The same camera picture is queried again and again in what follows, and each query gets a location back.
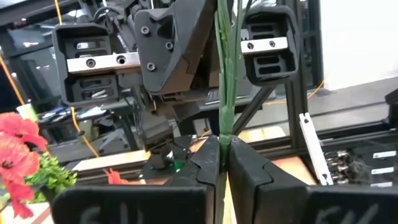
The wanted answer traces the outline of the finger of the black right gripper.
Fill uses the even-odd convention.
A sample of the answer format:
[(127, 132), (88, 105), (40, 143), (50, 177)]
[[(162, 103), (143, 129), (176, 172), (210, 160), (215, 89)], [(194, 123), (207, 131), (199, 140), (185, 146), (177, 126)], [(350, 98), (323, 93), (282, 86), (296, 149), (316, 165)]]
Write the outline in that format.
[(152, 95), (215, 85), (216, 0), (176, 0), (134, 17), (145, 89)]

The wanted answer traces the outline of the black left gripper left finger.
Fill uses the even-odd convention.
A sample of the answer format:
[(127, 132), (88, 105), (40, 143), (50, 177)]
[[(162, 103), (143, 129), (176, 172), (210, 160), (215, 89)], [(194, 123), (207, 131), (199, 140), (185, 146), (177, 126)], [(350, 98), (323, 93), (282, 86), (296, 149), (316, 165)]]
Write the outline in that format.
[(220, 144), (209, 137), (164, 185), (88, 185), (58, 195), (54, 224), (220, 224)]

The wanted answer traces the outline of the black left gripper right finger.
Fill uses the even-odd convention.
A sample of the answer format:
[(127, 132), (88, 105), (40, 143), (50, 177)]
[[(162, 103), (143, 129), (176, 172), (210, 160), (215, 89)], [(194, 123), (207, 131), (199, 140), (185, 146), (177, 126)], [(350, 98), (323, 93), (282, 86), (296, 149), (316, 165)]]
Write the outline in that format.
[(238, 137), (228, 176), (237, 224), (398, 224), (398, 188), (307, 185)]

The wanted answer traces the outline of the orange artificial flower bunch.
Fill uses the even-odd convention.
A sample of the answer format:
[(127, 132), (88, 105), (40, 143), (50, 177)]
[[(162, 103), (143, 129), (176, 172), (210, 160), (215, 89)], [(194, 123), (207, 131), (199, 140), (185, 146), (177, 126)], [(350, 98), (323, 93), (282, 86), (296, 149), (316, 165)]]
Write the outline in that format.
[(243, 0), (217, 0), (215, 32), (220, 61), (220, 135), (218, 138), (220, 144), (220, 181), (216, 194), (215, 224), (223, 223), (227, 163), (233, 132), (238, 76), (241, 74), (242, 64), (241, 27), (243, 16)]

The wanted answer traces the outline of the red artificial flower bunch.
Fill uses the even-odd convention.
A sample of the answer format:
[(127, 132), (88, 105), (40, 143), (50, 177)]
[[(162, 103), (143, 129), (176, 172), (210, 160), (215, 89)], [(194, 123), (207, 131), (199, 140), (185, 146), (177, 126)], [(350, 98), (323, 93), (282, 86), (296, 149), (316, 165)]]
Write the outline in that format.
[(34, 216), (26, 205), (41, 202), (45, 196), (25, 183), (40, 167), (42, 154), (47, 153), (47, 140), (40, 134), (39, 125), (15, 112), (0, 114), (0, 186), (4, 186), (14, 217)]

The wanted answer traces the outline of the black connector panel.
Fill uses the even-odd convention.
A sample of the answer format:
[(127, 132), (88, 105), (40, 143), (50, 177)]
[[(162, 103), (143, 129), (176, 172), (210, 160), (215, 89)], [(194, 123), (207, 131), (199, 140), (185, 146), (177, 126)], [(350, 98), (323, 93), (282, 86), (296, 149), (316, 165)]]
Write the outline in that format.
[(398, 142), (365, 140), (324, 156), (335, 185), (398, 187)]

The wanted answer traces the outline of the silver aluminium rail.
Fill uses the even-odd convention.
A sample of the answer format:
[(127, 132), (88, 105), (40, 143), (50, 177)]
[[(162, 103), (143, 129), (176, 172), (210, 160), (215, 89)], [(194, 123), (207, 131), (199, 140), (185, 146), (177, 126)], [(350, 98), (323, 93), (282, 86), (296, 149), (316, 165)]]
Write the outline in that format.
[(321, 185), (333, 185), (333, 179), (309, 113), (300, 113), (300, 127), (307, 145), (315, 175)]

